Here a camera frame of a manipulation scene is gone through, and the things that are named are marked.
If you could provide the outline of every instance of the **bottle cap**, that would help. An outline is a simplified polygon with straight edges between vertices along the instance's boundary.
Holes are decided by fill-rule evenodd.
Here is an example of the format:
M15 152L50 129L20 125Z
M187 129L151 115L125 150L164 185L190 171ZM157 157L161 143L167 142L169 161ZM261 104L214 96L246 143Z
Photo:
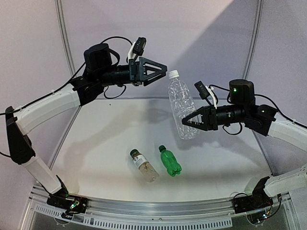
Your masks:
M161 145L160 147L159 147L159 151L160 152L162 152L163 150L165 150L166 148L165 148L165 146L164 145Z
M130 152L130 156L132 157L134 153L139 152L137 149L134 149Z
M171 80L173 78L178 78L179 77L179 73L177 70L172 70L168 72L168 78Z

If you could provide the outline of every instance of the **robotic arm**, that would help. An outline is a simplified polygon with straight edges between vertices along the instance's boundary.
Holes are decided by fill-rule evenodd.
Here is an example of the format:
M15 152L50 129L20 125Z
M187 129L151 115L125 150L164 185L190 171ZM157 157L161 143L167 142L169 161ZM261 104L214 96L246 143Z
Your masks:
M69 195L64 183L54 175L32 149L27 136L35 127L72 108L90 103L104 92L104 88L125 84L147 86L166 75L167 67L139 57L143 54L145 38L134 42L128 53L128 64L118 66L119 54L108 44L100 43L84 52L85 71L71 79L61 90L32 105L14 110L6 109L6 128L11 159L25 167L49 193L49 205L66 209L63 217L85 212L87 198ZM112 63L111 54L117 59Z
M212 95L209 91L212 88L204 86L201 81L197 82L195 86L202 99L207 99ZM305 126L284 118L273 107L265 104L256 105L252 82L241 79L230 81L227 101L231 105L216 106L214 103L214 105L199 108L183 118L182 124L209 131L217 130L220 125L227 127L232 123L244 123L245 127L255 132L281 139L307 152L307 129ZM192 120L199 115L201 122ZM265 207L266 202L272 202L271 197L306 186L307 164L279 176L262 178L255 186L251 196L234 199L234 204L237 204L235 211L239 213L252 210L253 207Z

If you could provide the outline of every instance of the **table surface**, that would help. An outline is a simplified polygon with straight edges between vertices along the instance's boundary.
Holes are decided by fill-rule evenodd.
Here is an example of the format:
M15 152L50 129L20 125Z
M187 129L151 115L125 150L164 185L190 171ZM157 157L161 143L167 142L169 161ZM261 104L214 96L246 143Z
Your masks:
M205 101L195 100L196 107ZM239 125L229 127L237 132ZM171 177L160 160L165 145L182 166ZM147 183L132 162L138 149L160 174ZM74 120L52 171L71 194L139 202L186 202L233 196L270 169L251 130L237 136L203 132L181 140L168 99L95 100Z

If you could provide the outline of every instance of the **white bottle cap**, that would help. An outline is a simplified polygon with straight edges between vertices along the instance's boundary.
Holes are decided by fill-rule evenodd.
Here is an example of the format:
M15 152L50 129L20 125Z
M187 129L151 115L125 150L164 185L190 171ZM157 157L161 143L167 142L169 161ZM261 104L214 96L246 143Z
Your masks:
M178 78L179 77L178 71L177 70L169 71L168 77L169 77L170 80L173 79L173 78Z

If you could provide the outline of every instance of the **white wall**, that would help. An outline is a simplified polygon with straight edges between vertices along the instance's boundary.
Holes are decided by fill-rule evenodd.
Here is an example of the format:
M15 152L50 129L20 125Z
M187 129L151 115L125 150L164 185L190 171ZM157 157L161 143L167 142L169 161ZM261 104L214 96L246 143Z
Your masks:
M53 0L2 0L0 4L0 111L17 107L56 89L70 77ZM71 118L59 115L29 137L45 162ZM0 151L8 154L4 117ZM30 174L0 156L0 229L16 230L33 185Z
M286 115L307 124L307 2L264 2L255 56L248 79L255 91L272 98ZM282 141L259 136L275 174L307 162L307 154ZM302 229L307 229L307 189L291 197Z
M241 78L248 56L256 0L66 0L64 17L76 66L83 52L103 39L121 35L147 38L144 57L178 69L194 96L194 83ZM110 47L125 64L129 44L112 40ZM167 96L169 80L147 87L129 86L124 97ZM108 95L122 89L111 87Z

